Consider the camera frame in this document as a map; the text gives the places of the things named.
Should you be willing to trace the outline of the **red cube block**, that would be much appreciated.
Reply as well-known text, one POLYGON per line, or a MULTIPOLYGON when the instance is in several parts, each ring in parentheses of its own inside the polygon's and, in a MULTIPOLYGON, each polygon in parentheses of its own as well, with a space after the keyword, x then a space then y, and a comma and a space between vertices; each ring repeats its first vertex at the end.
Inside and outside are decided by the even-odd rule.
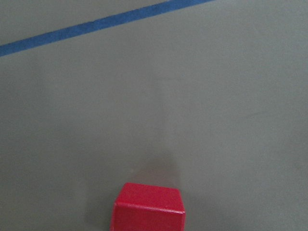
POLYGON ((183 231, 186 213, 179 189, 127 182, 116 198, 111 231, 183 231))

